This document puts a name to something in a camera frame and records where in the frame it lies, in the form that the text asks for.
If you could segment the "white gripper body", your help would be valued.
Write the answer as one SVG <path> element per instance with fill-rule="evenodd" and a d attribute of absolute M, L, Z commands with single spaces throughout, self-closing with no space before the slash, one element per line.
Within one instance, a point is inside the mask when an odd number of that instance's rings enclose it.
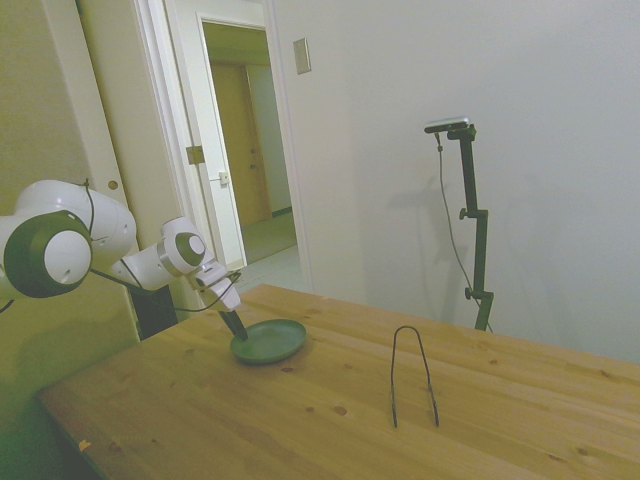
<path fill-rule="evenodd" d="M 241 305 L 241 298 L 229 278 L 202 289 L 201 299 L 207 308 L 217 311 L 230 312 Z"/>

